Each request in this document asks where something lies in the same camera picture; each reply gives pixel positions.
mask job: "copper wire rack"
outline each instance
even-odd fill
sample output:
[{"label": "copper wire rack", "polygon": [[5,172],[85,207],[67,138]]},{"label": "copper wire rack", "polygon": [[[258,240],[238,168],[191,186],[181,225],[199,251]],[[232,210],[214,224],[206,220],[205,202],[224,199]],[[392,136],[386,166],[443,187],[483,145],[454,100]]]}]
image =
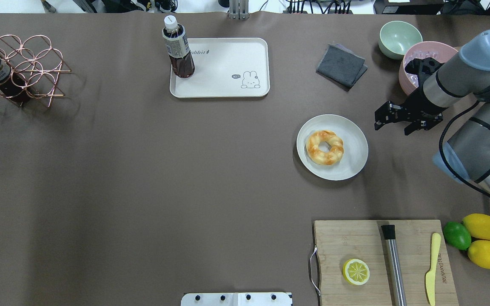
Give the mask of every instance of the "copper wire rack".
[{"label": "copper wire rack", "polygon": [[[54,98],[65,96],[58,83],[60,74],[71,73],[71,68],[64,62],[60,50],[52,46],[52,41],[47,36],[35,35],[22,40],[16,35],[2,35],[0,56],[11,67],[12,83],[22,88],[22,92],[25,91],[31,99],[49,108]],[[18,74],[25,80],[25,85],[16,84],[12,78],[14,74]],[[0,91],[0,98],[22,107],[23,102],[17,103],[10,99],[15,96],[5,96]]]}]

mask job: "bagel hole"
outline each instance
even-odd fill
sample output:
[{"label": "bagel hole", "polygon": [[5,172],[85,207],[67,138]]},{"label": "bagel hole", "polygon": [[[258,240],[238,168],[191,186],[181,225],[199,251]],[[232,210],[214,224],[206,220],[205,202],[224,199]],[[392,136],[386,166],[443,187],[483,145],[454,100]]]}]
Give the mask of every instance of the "bagel hole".
[{"label": "bagel hole", "polygon": [[324,153],[327,153],[330,151],[330,149],[332,149],[332,146],[329,145],[327,142],[321,142],[319,143],[319,149],[321,149],[321,151],[323,151]]}]

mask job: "cutting board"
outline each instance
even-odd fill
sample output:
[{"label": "cutting board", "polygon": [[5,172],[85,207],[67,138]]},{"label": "cutting board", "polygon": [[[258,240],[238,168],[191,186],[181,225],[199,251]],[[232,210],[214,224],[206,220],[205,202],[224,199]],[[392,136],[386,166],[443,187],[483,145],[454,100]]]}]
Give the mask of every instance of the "cutting board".
[{"label": "cutting board", "polygon": [[[457,306],[457,293],[447,257],[440,220],[318,220],[313,225],[319,263],[321,306],[392,306],[391,269],[381,225],[394,224],[396,245],[408,306],[428,306],[424,275],[430,269],[430,237],[442,235],[436,269],[436,306]],[[348,283],[344,263],[351,258],[366,262],[370,280]]]}]

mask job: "black box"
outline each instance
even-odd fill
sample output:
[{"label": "black box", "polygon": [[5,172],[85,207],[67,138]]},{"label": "black box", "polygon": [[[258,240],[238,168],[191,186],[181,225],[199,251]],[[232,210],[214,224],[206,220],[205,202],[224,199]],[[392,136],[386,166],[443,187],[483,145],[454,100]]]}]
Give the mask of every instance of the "black box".
[{"label": "black box", "polygon": [[376,0],[373,9],[376,14],[436,15],[443,5],[443,0],[410,0],[409,2]]}]

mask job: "lemon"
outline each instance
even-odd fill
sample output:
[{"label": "lemon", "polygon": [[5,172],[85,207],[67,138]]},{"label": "lemon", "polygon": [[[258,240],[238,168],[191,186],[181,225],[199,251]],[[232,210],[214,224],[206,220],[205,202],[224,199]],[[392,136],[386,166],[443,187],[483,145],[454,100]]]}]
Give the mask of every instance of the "lemon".
[{"label": "lemon", "polygon": [[490,215],[472,213],[462,219],[462,224],[472,237],[490,240]]},{"label": "lemon", "polygon": [[490,269],[490,241],[476,240],[468,248],[468,258],[476,265]]},{"label": "lemon", "polygon": [[360,259],[350,259],[343,268],[344,279],[353,285],[364,285],[370,279],[368,265]]}]

